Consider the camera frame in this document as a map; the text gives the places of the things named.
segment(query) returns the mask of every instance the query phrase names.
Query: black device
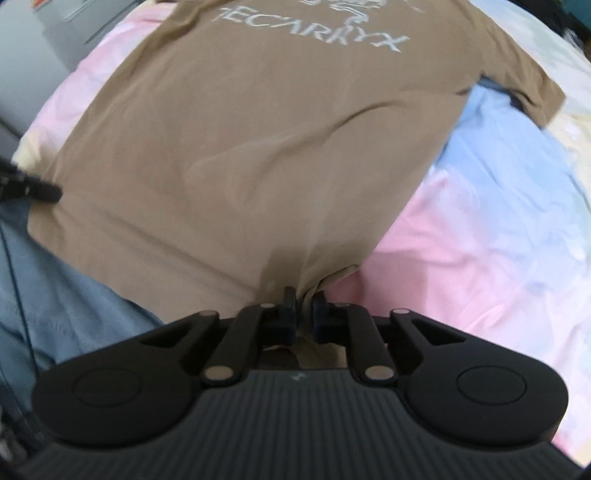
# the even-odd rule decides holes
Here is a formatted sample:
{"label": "black device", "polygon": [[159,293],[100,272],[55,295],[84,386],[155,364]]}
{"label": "black device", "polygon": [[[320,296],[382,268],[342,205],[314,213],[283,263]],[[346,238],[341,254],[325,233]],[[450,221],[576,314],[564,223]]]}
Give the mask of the black device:
{"label": "black device", "polygon": [[0,159],[0,202],[27,197],[39,202],[57,203],[61,195],[61,188],[57,185],[41,181]]}
{"label": "black device", "polygon": [[301,317],[287,288],[279,305],[200,312],[54,367],[33,394],[53,441],[14,478],[587,478],[550,443],[568,395],[542,362],[317,294],[311,335],[343,345],[348,368],[257,368]]}

